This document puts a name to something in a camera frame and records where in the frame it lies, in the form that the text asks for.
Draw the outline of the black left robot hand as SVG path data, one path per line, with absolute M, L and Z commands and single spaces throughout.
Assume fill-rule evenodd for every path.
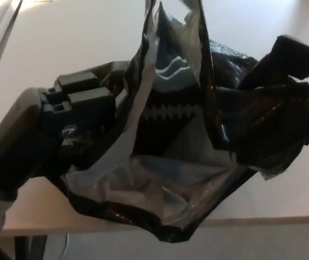
M 90 168 L 119 137 L 128 104 L 129 61 L 60 75 L 27 88 L 0 123 L 0 191 L 15 198 L 30 178 L 54 184 L 71 167 Z

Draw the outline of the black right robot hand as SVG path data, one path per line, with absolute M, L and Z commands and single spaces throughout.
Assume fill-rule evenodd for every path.
M 299 80 L 309 77 L 309 45 L 280 35 L 271 51 L 241 81 L 239 89 L 255 89 L 276 77 L 288 76 Z

